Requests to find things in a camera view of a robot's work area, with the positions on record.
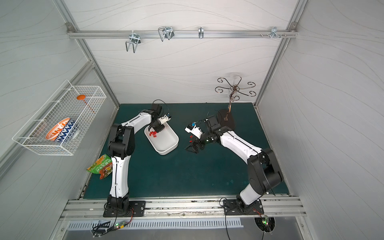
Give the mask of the white plastic storage box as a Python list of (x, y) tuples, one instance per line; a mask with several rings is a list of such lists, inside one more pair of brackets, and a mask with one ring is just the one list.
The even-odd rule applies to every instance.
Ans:
[(167, 155), (175, 150), (179, 144), (179, 137), (168, 123), (164, 124), (165, 128), (156, 134), (157, 138), (150, 136), (150, 132), (154, 131), (150, 126), (144, 130), (145, 136), (155, 149), (161, 155)]

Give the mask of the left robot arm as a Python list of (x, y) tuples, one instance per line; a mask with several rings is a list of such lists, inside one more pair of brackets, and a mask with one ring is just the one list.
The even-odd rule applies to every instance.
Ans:
[(108, 151), (113, 164), (113, 177), (107, 206), (119, 213), (129, 210), (128, 171), (129, 161), (135, 150), (135, 133), (150, 126), (157, 132), (164, 129), (159, 121), (162, 107), (152, 104), (132, 119), (121, 124), (113, 124), (110, 129)]

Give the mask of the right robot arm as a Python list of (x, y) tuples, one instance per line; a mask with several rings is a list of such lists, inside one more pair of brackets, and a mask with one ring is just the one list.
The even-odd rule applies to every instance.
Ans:
[(247, 164), (249, 183), (237, 196), (239, 206), (248, 207), (254, 204), (284, 181), (273, 150), (261, 149), (250, 144), (231, 128), (220, 125), (217, 117), (210, 116), (203, 122), (207, 128), (206, 132), (203, 132), (196, 122), (186, 126), (185, 131), (192, 135), (186, 151), (197, 154), (207, 144), (218, 143), (231, 150)]

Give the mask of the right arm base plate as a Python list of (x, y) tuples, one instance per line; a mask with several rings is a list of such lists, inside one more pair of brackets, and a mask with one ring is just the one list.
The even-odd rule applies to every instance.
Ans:
[(239, 199), (222, 198), (220, 206), (224, 209), (226, 216), (259, 216), (264, 214), (263, 205), (260, 200), (255, 201), (251, 205), (245, 205)]

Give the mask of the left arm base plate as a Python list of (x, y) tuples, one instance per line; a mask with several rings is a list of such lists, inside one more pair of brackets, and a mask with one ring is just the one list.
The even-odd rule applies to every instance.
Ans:
[(120, 201), (112, 199), (104, 205), (104, 218), (143, 217), (146, 207), (145, 201)]

